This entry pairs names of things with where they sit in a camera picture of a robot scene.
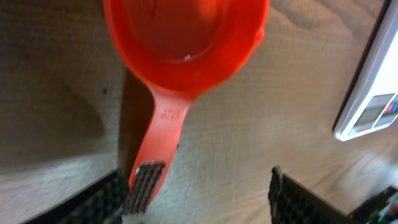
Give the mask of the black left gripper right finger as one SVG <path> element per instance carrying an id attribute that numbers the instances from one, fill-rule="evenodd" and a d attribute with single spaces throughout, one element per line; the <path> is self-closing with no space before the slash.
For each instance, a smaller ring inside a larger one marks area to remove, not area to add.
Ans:
<path id="1" fill-rule="evenodd" d="M 271 170 L 268 200 L 272 224 L 356 224 L 312 191 L 283 173 Z"/>

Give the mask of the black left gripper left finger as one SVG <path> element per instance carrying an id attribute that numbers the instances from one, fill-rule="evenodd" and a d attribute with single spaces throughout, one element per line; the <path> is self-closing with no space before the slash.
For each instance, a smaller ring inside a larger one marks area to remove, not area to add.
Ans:
<path id="1" fill-rule="evenodd" d="M 128 183 L 114 170 L 94 184 L 40 213 L 25 224 L 122 223 Z"/>

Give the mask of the red plastic measuring scoop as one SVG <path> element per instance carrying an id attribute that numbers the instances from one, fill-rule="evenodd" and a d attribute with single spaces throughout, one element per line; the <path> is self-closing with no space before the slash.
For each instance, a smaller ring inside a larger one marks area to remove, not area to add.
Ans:
<path id="1" fill-rule="evenodd" d="M 162 188 L 194 101 L 237 71 L 266 35 L 269 0 L 105 0 L 110 38 L 154 110 L 129 176 L 126 210 Z"/>

